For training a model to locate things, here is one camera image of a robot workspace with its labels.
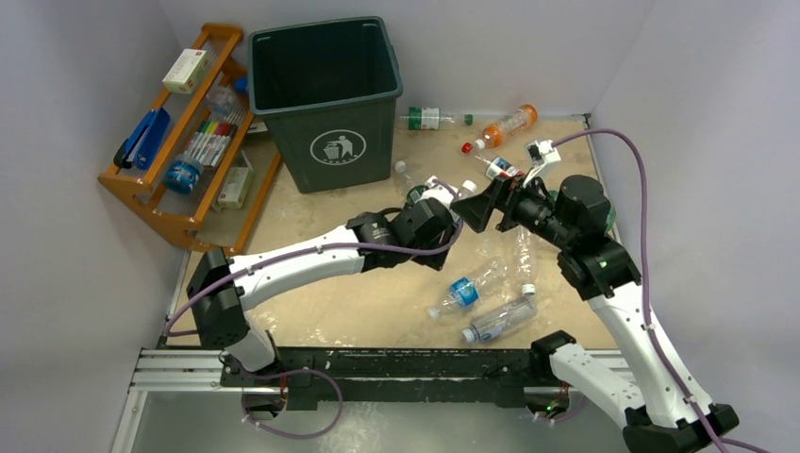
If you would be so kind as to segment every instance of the green trash can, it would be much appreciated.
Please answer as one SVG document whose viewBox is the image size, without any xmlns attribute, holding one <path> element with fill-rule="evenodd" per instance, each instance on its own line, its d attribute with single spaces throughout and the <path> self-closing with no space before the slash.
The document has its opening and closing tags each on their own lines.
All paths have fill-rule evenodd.
<svg viewBox="0 0 800 453">
<path fill-rule="evenodd" d="M 390 176 L 403 82 L 381 18 L 257 31 L 248 43 L 250 109 L 301 193 Z"/>
</svg>

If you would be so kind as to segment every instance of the clear plastic bottle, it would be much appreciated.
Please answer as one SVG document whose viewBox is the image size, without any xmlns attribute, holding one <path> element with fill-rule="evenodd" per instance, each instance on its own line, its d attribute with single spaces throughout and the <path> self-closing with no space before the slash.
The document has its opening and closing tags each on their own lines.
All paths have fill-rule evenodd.
<svg viewBox="0 0 800 453">
<path fill-rule="evenodd" d="M 408 115 L 397 115 L 394 122 L 401 130 L 446 130 L 472 125 L 470 113 L 449 113 L 431 107 L 409 107 Z"/>
<path fill-rule="evenodd" d="M 473 157 L 474 166 L 489 179 L 494 179 L 498 175 L 517 176 L 525 174 L 524 171 L 511 165 L 507 160 L 488 149 L 478 149 L 469 153 L 468 156 Z"/>
<path fill-rule="evenodd" d="M 437 305 L 427 309 L 427 314 L 432 319 L 439 319 L 443 314 L 469 309 L 502 289 L 507 274 L 508 267 L 502 260 L 490 260 L 468 276 L 453 282 L 447 288 L 444 298 Z"/>
<path fill-rule="evenodd" d="M 488 313 L 476 317 L 461 331 L 467 343 L 487 342 L 532 319 L 539 310 L 533 302 L 533 288 L 523 287 L 523 295 Z"/>
<path fill-rule="evenodd" d="M 533 293 L 536 292 L 536 275 L 539 272 L 539 261 L 536 256 L 536 236 L 527 229 L 517 226 L 514 230 L 514 265 L 517 281 L 523 285 L 530 285 Z"/>
<path fill-rule="evenodd" d="M 425 191 L 425 180 L 408 168 L 402 160 L 394 163 L 394 175 L 401 194 L 406 198 L 406 202 L 413 205 L 420 201 L 420 196 Z"/>
</svg>

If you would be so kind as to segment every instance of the plastic bottle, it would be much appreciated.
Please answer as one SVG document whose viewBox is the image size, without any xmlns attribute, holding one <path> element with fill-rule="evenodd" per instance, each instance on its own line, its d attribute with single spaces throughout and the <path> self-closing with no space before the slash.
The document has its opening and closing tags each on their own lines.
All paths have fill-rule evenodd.
<svg viewBox="0 0 800 453">
<path fill-rule="evenodd" d="M 479 149 L 469 153 L 469 156 L 474 158 L 472 161 L 475 163 L 475 167 L 489 179 L 494 179 L 498 175 L 517 176 L 525 174 L 524 171 L 511 165 L 507 160 L 488 149 Z"/>
<path fill-rule="evenodd" d="M 394 163 L 394 174 L 397 185 L 400 187 L 402 195 L 410 205 L 420 201 L 420 196 L 425 191 L 425 180 L 409 169 L 406 163 L 398 160 Z"/>
<path fill-rule="evenodd" d="M 539 312 L 533 302 L 533 291 L 533 288 L 524 286 L 523 295 L 476 317 L 461 331 L 464 340 L 467 343 L 487 342 L 532 319 Z"/>
<path fill-rule="evenodd" d="M 499 259 L 490 260 L 483 267 L 454 281 L 447 294 L 439 302 L 427 309 L 432 319 L 439 319 L 442 314 L 455 313 L 469 309 L 488 298 L 493 292 L 502 288 L 506 281 L 508 267 Z"/>
<path fill-rule="evenodd" d="M 473 125 L 470 113 L 449 113 L 431 107 L 409 107 L 408 115 L 397 115 L 394 126 L 402 130 L 447 130 Z"/>
<path fill-rule="evenodd" d="M 487 126 L 480 134 L 480 138 L 472 143 L 465 143 L 461 152 L 469 154 L 474 149 L 494 148 L 516 133 L 525 130 L 536 122 L 539 114 L 530 104 L 520 106 L 510 115 L 506 115 L 497 123 Z"/>
<path fill-rule="evenodd" d="M 517 280 L 523 287 L 530 285 L 536 292 L 536 275 L 539 272 L 539 261 L 536 256 L 536 237 L 527 229 L 517 226 L 514 230 L 514 266 Z"/>
</svg>

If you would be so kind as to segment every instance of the bottle label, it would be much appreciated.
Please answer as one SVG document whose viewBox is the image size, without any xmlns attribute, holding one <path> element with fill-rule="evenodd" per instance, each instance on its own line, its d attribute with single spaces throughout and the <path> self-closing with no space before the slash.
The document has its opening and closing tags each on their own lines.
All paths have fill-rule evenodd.
<svg viewBox="0 0 800 453">
<path fill-rule="evenodd" d="M 489 179 L 494 179 L 494 177 L 498 175 L 516 176 L 518 173 L 521 173 L 520 169 L 511 165 L 503 158 L 493 160 L 492 163 L 489 164 L 489 168 L 486 169 L 486 176 Z"/>
<path fill-rule="evenodd" d="M 408 108 L 408 130 L 438 130 L 439 109 L 431 107 Z"/>
<path fill-rule="evenodd" d="M 423 192 L 425 191 L 425 186 L 415 186 L 413 189 L 406 193 L 406 202 L 410 205 L 413 205 L 420 201 L 420 198 L 423 196 Z"/>
<path fill-rule="evenodd" d="M 473 305 L 479 297 L 475 285 L 467 277 L 461 277 L 450 285 L 450 294 L 463 309 Z"/>
<path fill-rule="evenodd" d="M 487 342 L 492 338 L 497 338 L 500 334 L 503 333 L 503 326 L 497 326 L 488 332 L 483 332 L 480 334 L 480 341 Z"/>
</svg>

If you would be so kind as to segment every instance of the small white box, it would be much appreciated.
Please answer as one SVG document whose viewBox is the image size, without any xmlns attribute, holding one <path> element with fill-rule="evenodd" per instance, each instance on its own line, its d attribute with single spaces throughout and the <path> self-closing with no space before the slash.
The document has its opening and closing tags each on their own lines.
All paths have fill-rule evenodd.
<svg viewBox="0 0 800 453">
<path fill-rule="evenodd" d="M 244 150 L 240 151 L 246 167 L 231 167 L 225 177 L 225 184 L 220 190 L 217 197 L 217 203 L 222 208 L 230 208 L 237 210 L 244 204 L 244 198 L 247 196 L 247 191 L 256 177 L 256 170 L 253 165 L 250 165 L 250 160 L 244 154 Z"/>
<path fill-rule="evenodd" d="M 171 92 L 189 94 L 203 81 L 208 69 L 208 55 L 205 50 L 184 49 L 164 77 L 164 87 Z"/>
</svg>

